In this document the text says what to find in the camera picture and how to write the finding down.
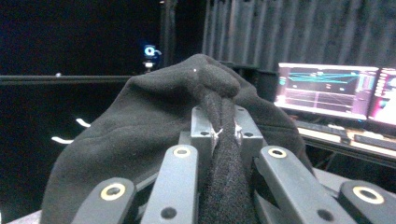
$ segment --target black fabric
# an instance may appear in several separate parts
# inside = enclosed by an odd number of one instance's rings
[[[41,223],[70,223],[91,190],[111,177],[139,183],[158,172],[166,149],[191,126],[191,109],[208,113],[219,145],[200,207],[200,221],[254,222],[233,104],[248,110],[270,145],[293,151],[311,169],[292,121],[231,69],[205,55],[132,77],[111,107],[69,145],[52,169]]]

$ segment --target circular marker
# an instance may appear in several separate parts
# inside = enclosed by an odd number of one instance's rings
[[[145,48],[145,54],[148,55],[148,56],[154,56],[155,49],[153,47]]]
[[[357,186],[353,188],[353,193],[367,203],[381,204],[385,201],[381,194],[367,187]]]
[[[275,158],[285,158],[287,155],[287,153],[283,149],[276,147],[269,149],[268,154]]]
[[[120,183],[111,184],[100,193],[100,197],[105,201],[114,201],[125,193],[125,186]]]
[[[187,147],[178,147],[174,150],[174,155],[181,159],[189,157],[191,154],[191,150]]]

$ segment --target keyboard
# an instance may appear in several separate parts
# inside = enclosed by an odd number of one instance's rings
[[[326,125],[314,124],[304,121],[294,121],[300,134],[308,135],[332,142],[349,144],[350,139],[346,130],[331,128]]]
[[[381,139],[376,139],[360,134],[355,134],[354,136],[355,142],[374,146],[374,147],[383,147],[383,148],[388,148],[396,151],[396,143],[390,142],[387,140],[381,140]]]

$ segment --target graph on screen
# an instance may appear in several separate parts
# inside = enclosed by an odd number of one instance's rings
[[[275,104],[351,119],[366,119],[378,68],[279,64]]]

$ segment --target white light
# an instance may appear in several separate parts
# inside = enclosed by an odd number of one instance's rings
[[[368,137],[376,138],[376,139],[384,139],[384,135],[380,133],[373,133],[373,132],[364,132],[363,135]]]
[[[338,130],[345,130],[344,127],[342,127],[342,126],[337,126],[337,125],[334,125],[334,124],[329,124],[329,125],[327,125],[327,126],[329,126],[329,128],[334,128],[334,129],[338,129]]]
[[[79,123],[79,125],[81,125],[82,127],[86,127],[89,128],[91,127],[91,124],[85,122],[83,119],[76,119],[76,121]]]
[[[388,75],[396,75],[396,70],[388,70],[388,71],[383,71],[384,73],[387,73]]]
[[[153,48],[153,47],[145,48],[145,54],[148,56],[154,56],[155,48]]]
[[[152,68],[152,65],[153,65],[153,63],[145,63],[145,66],[146,66],[147,68]]]
[[[281,104],[285,104],[286,103],[286,95],[278,95],[276,101]]]
[[[73,142],[73,140],[64,140],[57,136],[53,136],[53,137],[51,137],[51,139],[52,139],[52,141],[55,141],[60,144],[66,144],[66,145],[71,144]]]
[[[396,78],[391,80],[389,84],[390,84],[391,87],[395,88],[396,87]]]
[[[320,109],[320,108],[313,108],[310,106],[300,106],[300,105],[289,105],[289,104],[281,104],[279,102],[274,102],[274,105],[282,108],[288,108],[288,109],[295,109],[295,110],[300,110],[300,111],[308,111],[308,112],[314,112],[314,113],[320,113],[320,114],[326,114],[326,115],[335,115],[335,116],[342,116],[344,118],[352,118],[352,119],[362,119],[366,120],[365,115],[361,114],[349,114],[347,112],[339,112],[339,111],[332,111],[332,110],[327,110],[327,109]]]

